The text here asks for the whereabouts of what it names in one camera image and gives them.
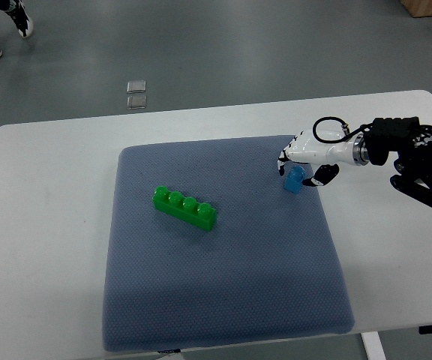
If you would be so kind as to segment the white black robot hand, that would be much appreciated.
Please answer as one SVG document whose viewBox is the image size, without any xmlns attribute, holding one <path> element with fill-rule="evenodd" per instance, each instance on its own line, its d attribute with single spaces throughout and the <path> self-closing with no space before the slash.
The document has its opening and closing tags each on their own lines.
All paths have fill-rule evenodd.
<svg viewBox="0 0 432 360">
<path fill-rule="evenodd" d="M 313 176 L 302 182 L 304 186 L 316 187 L 327 185 L 337 176 L 339 163 L 367 165 L 369 160 L 363 136 L 344 139 L 345 136 L 342 130 L 323 130 L 318 140 L 312 130 L 303 130 L 281 151 L 277 159 L 279 175 L 284 175 L 287 162 L 318 165 Z"/>
</svg>

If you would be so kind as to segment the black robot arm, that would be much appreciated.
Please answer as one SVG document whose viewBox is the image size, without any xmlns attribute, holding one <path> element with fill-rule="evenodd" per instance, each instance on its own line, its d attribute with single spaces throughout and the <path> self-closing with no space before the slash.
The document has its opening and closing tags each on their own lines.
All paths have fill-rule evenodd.
<svg viewBox="0 0 432 360">
<path fill-rule="evenodd" d="M 393 188 L 432 208 L 432 125 L 417 117 L 375 118 L 358 130 L 371 164 L 382 166 L 397 153 Z"/>
</svg>

